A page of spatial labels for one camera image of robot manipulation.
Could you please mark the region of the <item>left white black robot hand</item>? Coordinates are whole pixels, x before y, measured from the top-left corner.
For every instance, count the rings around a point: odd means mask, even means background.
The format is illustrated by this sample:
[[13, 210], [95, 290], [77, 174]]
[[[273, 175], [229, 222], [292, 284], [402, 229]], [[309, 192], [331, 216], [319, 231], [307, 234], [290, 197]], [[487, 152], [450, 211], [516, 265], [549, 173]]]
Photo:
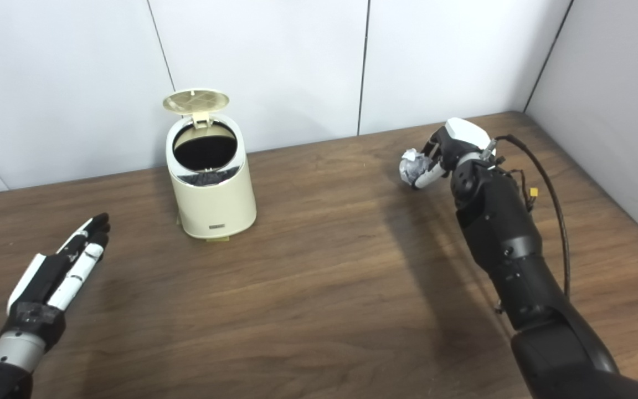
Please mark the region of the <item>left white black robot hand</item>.
[[53, 254], [37, 253], [7, 301], [0, 335], [32, 334], [50, 351], [66, 329], [68, 306], [102, 261], [109, 242], [109, 214], [97, 214], [76, 229]]

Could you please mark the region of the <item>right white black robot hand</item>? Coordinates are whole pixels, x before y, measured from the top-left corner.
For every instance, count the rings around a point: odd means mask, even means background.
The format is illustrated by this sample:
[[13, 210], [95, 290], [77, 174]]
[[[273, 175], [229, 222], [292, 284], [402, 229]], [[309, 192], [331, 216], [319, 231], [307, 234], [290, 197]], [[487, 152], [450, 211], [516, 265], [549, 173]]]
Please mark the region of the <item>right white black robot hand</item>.
[[401, 177], [419, 190], [447, 178], [467, 161], [494, 161], [496, 141], [484, 129], [461, 118], [450, 118], [420, 151], [411, 149], [401, 160]]

